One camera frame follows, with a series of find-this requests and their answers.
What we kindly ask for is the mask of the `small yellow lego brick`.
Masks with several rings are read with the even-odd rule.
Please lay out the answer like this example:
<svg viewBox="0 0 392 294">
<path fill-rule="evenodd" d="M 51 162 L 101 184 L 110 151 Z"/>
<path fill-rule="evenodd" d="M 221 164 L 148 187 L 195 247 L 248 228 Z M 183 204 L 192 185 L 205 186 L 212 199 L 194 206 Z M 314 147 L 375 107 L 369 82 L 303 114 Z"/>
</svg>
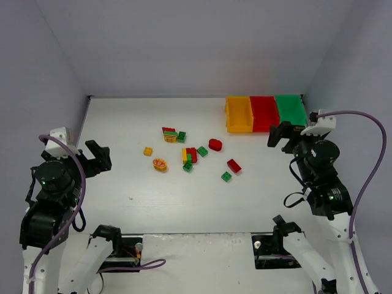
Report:
<svg viewBox="0 0 392 294">
<path fill-rule="evenodd" d="M 145 156 L 151 156 L 153 153 L 153 149 L 151 147 L 145 147 L 143 150 L 143 154 Z"/>
</svg>

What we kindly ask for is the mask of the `red rectangular lego brick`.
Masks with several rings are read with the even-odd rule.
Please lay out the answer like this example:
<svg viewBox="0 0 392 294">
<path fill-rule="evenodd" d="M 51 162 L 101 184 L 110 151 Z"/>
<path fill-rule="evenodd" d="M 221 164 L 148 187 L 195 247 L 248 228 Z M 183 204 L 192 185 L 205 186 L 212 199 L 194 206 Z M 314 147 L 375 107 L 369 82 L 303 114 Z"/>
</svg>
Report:
<svg viewBox="0 0 392 294">
<path fill-rule="evenodd" d="M 227 165 L 229 167 L 229 169 L 233 172 L 233 173 L 238 173 L 241 171 L 241 167 L 239 166 L 239 164 L 234 160 L 234 159 L 230 159 L 227 161 Z"/>
</svg>

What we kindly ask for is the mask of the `yellow orange oval lego piece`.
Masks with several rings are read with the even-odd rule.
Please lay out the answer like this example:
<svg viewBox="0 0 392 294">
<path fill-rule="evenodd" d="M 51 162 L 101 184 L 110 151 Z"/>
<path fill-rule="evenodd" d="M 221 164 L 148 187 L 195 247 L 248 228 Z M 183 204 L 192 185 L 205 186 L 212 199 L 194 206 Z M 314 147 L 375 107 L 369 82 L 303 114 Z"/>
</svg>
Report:
<svg viewBox="0 0 392 294">
<path fill-rule="evenodd" d="M 165 172 L 167 170 L 167 162 L 161 158 L 153 159 L 153 167 L 159 172 Z"/>
</svg>

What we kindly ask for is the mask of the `red oval lego piece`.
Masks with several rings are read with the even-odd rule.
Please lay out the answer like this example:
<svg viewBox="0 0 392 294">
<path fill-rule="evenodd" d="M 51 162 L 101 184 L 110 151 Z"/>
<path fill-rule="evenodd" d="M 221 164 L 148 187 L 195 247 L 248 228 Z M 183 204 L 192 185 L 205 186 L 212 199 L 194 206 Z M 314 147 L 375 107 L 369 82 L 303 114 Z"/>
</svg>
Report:
<svg viewBox="0 0 392 294">
<path fill-rule="evenodd" d="M 222 149 L 222 142 L 218 139 L 212 138 L 209 140 L 208 146 L 210 149 L 219 152 Z"/>
</svg>

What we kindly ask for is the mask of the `red green yellow striped stack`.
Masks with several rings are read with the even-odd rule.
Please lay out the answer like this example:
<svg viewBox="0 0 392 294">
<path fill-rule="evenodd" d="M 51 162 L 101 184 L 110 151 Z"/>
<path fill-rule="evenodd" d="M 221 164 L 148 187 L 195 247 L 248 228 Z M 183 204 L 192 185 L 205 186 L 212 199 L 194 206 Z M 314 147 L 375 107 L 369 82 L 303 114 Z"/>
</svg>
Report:
<svg viewBox="0 0 392 294">
<path fill-rule="evenodd" d="M 178 133 L 174 128 L 162 127 L 164 140 L 169 143 L 177 142 Z"/>
</svg>

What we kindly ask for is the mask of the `green square lego brick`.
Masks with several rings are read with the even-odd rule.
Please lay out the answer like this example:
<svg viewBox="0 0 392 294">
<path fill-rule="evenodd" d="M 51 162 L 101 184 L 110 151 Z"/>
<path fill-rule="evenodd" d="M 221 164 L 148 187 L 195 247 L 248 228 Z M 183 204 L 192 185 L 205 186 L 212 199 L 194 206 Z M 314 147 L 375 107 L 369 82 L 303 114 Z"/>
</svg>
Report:
<svg viewBox="0 0 392 294">
<path fill-rule="evenodd" d="M 229 172 L 225 171 L 225 172 L 222 174 L 221 178 L 222 178 L 226 183 L 228 183 L 228 182 L 232 179 L 232 175 L 231 175 Z"/>
</svg>

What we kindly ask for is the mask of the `yellow red green lego stack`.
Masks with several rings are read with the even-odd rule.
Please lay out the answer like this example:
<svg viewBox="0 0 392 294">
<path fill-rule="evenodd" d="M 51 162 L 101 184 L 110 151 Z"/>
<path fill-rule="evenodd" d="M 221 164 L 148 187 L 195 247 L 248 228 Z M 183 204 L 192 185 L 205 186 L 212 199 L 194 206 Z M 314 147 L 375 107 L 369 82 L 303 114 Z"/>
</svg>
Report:
<svg viewBox="0 0 392 294">
<path fill-rule="evenodd" d="M 191 164 L 196 164 L 197 163 L 197 151 L 195 148 L 183 148 L 181 151 L 181 158 L 183 164 L 185 163 L 191 163 Z"/>
</svg>

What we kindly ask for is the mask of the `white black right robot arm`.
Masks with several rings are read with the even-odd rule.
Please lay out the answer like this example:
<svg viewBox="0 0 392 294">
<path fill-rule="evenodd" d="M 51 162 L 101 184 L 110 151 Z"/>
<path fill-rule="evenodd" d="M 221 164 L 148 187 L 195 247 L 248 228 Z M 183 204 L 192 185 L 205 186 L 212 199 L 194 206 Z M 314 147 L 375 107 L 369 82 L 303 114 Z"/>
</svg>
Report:
<svg viewBox="0 0 392 294">
<path fill-rule="evenodd" d="M 274 217 L 274 237 L 310 277 L 317 293 L 378 293 L 371 279 L 351 218 L 354 205 L 347 188 L 338 178 L 333 164 L 339 148 L 323 135 L 302 135 L 303 126 L 284 121 L 269 129 L 268 146 L 288 139 L 282 148 L 293 154 L 292 163 L 299 172 L 294 175 L 303 188 L 297 203 L 307 202 L 321 228 L 321 239 L 328 245 L 328 263 L 308 242 L 295 222 Z"/>
</svg>

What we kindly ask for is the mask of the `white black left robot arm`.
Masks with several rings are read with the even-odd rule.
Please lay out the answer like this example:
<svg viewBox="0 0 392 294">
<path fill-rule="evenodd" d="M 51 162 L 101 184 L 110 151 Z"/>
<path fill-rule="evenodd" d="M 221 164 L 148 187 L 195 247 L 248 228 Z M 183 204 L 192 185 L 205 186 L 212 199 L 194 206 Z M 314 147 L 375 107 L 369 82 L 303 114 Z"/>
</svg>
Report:
<svg viewBox="0 0 392 294">
<path fill-rule="evenodd" d="M 86 251 L 64 280 L 59 279 L 61 258 L 69 229 L 74 226 L 86 192 L 86 180 L 111 170 L 109 147 L 94 140 L 85 145 L 93 154 L 49 135 L 40 140 L 56 144 L 63 151 L 59 157 L 43 151 L 43 163 L 32 167 L 32 184 L 26 196 L 29 207 L 21 222 L 20 244 L 24 258 L 23 293 L 85 293 L 107 257 L 120 250 L 121 230 L 99 225 L 89 237 Z"/>
</svg>

